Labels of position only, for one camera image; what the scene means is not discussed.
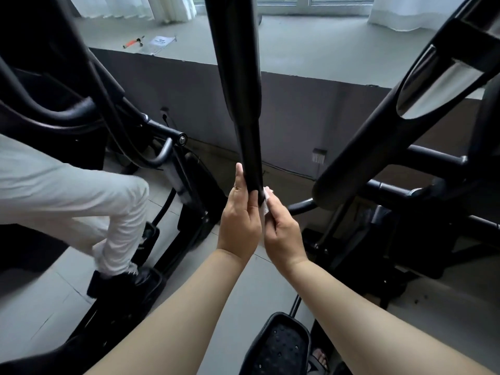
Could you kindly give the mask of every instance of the person's hand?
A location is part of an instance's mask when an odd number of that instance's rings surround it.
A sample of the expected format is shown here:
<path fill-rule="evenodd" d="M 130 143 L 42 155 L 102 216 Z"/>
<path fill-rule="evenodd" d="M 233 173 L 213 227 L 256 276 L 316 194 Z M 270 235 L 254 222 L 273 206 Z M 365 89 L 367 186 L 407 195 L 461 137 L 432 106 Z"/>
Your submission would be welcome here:
<path fill-rule="evenodd" d="M 243 166 L 236 163 L 236 179 L 222 212 L 217 248 L 233 253 L 246 264 L 261 234 L 258 192 L 254 190 L 248 195 Z"/>
<path fill-rule="evenodd" d="M 266 214 L 266 231 L 264 246 L 267 256 L 278 271 L 286 276 L 294 265 L 308 260 L 302 243 L 301 228 L 290 215 L 288 209 L 279 201 L 269 187 L 266 187 L 269 198 Z"/>

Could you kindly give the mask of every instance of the electrical outlet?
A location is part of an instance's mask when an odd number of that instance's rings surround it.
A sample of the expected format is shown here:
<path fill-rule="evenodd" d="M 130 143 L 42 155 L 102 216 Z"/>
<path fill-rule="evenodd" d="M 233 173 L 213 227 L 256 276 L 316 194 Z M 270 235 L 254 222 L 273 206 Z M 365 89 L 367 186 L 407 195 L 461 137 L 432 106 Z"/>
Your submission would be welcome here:
<path fill-rule="evenodd" d="M 327 157 L 327 151 L 321 150 L 320 148 L 315 148 L 312 154 L 313 154 L 312 161 L 318 164 L 323 164 L 324 159 Z"/>

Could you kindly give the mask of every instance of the person's arm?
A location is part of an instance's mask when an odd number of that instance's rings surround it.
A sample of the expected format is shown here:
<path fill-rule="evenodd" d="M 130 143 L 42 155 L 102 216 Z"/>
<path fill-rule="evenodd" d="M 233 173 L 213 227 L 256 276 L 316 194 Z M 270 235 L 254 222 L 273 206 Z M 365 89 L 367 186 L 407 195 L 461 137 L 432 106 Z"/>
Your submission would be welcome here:
<path fill-rule="evenodd" d="M 305 255 L 301 231 L 269 193 L 265 246 L 354 375 L 491 375 L 492 372 L 364 299 Z"/>
<path fill-rule="evenodd" d="M 257 191 L 248 196 L 238 163 L 217 249 L 87 375 L 196 374 L 222 309 L 260 235 Z"/>

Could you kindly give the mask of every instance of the window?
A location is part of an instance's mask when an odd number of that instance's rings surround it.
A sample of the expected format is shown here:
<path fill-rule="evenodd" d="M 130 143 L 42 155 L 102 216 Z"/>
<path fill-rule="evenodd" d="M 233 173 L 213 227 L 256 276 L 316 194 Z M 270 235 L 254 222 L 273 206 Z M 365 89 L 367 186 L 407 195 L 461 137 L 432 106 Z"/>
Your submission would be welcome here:
<path fill-rule="evenodd" d="M 204 0 L 193 0 L 197 12 L 206 13 Z M 368 16 L 373 0 L 257 0 L 262 14 Z"/>

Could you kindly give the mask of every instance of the person's left hand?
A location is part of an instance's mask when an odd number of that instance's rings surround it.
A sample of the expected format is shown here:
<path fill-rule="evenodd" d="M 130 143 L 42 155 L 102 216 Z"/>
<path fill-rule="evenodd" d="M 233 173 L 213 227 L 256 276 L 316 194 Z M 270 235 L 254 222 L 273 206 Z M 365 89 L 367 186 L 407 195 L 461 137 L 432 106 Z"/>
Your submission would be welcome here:
<path fill-rule="evenodd" d="M 222 212 L 217 248 L 234 254 L 246 265 L 261 234 L 258 192 L 254 190 L 248 195 L 243 166 L 236 163 L 236 179 Z"/>

